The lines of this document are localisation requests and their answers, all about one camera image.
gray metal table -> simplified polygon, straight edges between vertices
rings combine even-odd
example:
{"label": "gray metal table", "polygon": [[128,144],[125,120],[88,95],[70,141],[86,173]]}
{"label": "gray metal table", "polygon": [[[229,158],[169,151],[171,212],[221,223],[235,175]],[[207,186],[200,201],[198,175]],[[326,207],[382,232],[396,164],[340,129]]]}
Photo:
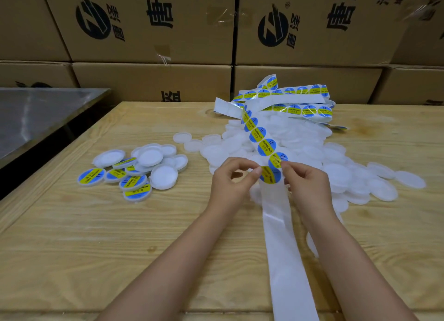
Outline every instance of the gray metal table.
{"label": "gray metal table", "polygon": [[0,168],[110,92],[107,88],[0,88]]}

forearm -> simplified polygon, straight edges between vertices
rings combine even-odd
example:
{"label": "forearm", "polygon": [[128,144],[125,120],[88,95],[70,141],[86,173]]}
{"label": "forearm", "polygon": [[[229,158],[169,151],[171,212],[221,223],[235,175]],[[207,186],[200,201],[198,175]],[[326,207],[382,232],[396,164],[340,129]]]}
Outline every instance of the forearm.
{"label": "forearm", "polygon": [[171,320],[231,217],[207,208],[99,315],[99,320]]}
{"label": "forearm", "polygon": [[339,220],[309,231],[347,321],[417,321]]}

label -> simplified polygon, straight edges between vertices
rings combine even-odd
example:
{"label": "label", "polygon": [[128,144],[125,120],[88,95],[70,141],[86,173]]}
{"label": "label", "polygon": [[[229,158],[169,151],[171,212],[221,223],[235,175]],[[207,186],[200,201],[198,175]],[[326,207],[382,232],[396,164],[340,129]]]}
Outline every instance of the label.
{"label": "label", "polygon": [[312,117],[316,114],[316,107],[313,105],[307,105],[302,109],[303,117]]}
{"label": "label", "polygon": [[318,114],[322,117],[332,117],[333,112],[328,106],[321,106],[318,109]]}
{"label": "label", "polygon": [[271,95],[269,90],[260,90],[260,91],[258,91],[258,97],[259,98],[265,98],[265,97],[268,97],[269,95]]}
{"label": "label", "polygon": [[326,85],[322,85],[322,87],[321,87],[321,94],[322,94],[323,97],[328,97],[329,90],[327,89]]}
{"label": "label", "polygon": [[136,185],[143,182],[144,178],[146,178],[146,176],[131,176],[127,179],[124,179],[122,181],[123,188],[129,189],[135,187]]}
{"label": "label", "polygon": [[242,93],[239,93],[238,95],[236,95],[236,96],[233,98],[233,101],[241,100],[243,97],[244,97],[244,95],[243,95]]}
{"label": "label", "polygon": [[308,88],[305,86],[298,87],[296,94],[308,94]]}
{"label": "label", "polygon": [[276,79],[276,77],[271,77],[267,80],[267,87],[269,90],[275,90],[276,88],[278,88],[278,80]]}
{"label": "label", "polygon": [[284,93],[285,94],[296,94],[296,91],[292,87],[287,87],[286,89],[284,89]]}
{"label": "label", "polygon": [[245,122],[247,122],[248,119],[250,118],[250,116],[251,116],[251,111],[246,111],[244,113],[244,115],[242,115],[241,124],[244,124]]}
{"label": "label", "polygon": [[132,162],[132,161],[135,161],[135,160],[136,160],[135,157],[127,158],[125,160],[120,161],[119,163],[114,164],[113,166],[118,167],[118,166],[121,166],[122,164],[125,164],[125,163],[128,163],[128,162]]}
{"label": "label", "polygon": [[279,169],[282,161],[288,161],[288,156],[284,153],[274,153],[268,160],[268,166],[270,168]]}
{"label": "label", "polygon": [[103,169],[94,168],[82,173],[78,180],[80,184],[91,184],[100,181],[104,174]]}
{"label": "label", "polygon": [[254,128],[250,134],[250,141],[252,143],[260,142],[264,139],[265,135],[267,135],[267,130],[264,127]]}
{"label": "label", "polygon": [[287,107],[283,103],[277,103],[276,105],[273,105],[273,110],[276,112],[287,112]]}
{"label": "label", "polygon": [[246,132],[249,132],[249,131],[253,130],[254,127],[256,127],[257,125],[258,125],[258,118],[257,117],[252,117],[250,120],[248,120],[245,123],[244,130]]}
{"label": "label", "polygon": [[145,184],[142,188],[133,190],[133,191],[126,191],[125,196],[131,198],[131,199],[139,199],[143,196],[146,196],[147,193],[151,191],[151,184]]}
{"label": "label", "polygon": [[276,141],[273,139],[265,139],[259,142],[258,153],[261,156],[270,156],[276,149]]}
{"label": "label", "polygon": [[320,94],[320,93],[321,93],[321,87],[319,85],[311,86],[309,94]]}
{"label": "label", "polygon": [[295,115],[301,115],[302,111],[299,105],[290,105],[290,107],[288,107],[288,113],[290,114],[295,114]]}
{"label": "label", "polygon": [[282,174],[279,169],[272,169],[270,167],[262,167],[262,175],[260,177],[267,184],[275,184],[282,178]]}
{"label": "label", "polygon": [[244,99],[246,100],[251,100],[256,96],[256,92],[255,91],[249,91],[246,94],[244,94]]}
{"label": "label", "polygon": [[125,176],[126,176],[126,173],[123,169],[113,169],[108,172],[108,178],[111,178],[111,179],[122,178]]}

cardboard box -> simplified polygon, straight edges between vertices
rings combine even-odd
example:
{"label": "cardboard box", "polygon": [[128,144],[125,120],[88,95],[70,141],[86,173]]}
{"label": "cardboard box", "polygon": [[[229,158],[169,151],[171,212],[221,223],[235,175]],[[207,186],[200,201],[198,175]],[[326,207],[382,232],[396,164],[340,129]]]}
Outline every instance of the cardboard box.
{"label": "cardboard box", "polygon": [[326,84],[333,101],[366,104],[381,71],[380,68],[235,66],[234,93],[256,88],[264,77],[276,74],[279,87]]}
{"label": "cardboard box", "polygon": [[404,33],[393,63],[444,66],[444,3],[426,1],[429,7]]}
{"label": "cardboard box", "polygon": [[112,101],[230,99],[231,66],[75,62],[80,87],[112,89]]}
{"label": "cardboard box", "polygon": [[67,62],[0,61],[0,87],[79,87]]}
{"label": "cardboard box", "polygon": [[234,0],[47,0],[75,62],[231,64]]}
{"label": "cardboard box", "polygon": [[417,1],[240,0],[236,64],[388,64]]}
{"label": "cardboard box", "polygon": [[443,105],[444,67],[385,68],[371,102],[383,105]]}
{"label": "cardboard box", "polygon": [[70,61],[45,0],[0,0],[0,59]]}

wooden table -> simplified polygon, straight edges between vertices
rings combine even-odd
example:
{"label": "wooden table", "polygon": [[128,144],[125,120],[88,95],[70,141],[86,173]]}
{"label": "wooden table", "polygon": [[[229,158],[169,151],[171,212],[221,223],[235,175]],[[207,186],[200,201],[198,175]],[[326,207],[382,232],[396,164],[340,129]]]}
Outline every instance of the wooden table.
{"label": "wooden table", "polygon": [[[195,138],[222,133],[228,118],[212,107],[123,102],[0,202],[0,320],[92,320],[181,234],[210,193],[208,163],[199,153],[186,153],[188,167],[174,188],[138,204],[114,185],[81,188],[76,178],[108,149],[173,143],[181,131]],[[394,202],[350,205],[343,218],[419,318],[443,320],[444,108],[338,105],[333,123],[350,127],[329,141],[347,147],[353,160],[426,180],[421,190],[396,184]],[[321,320],[343,320],[296,214],[293,225]],[[252,202],[216,244],[185,310],[188,321],[272,320],[262,213]]]}

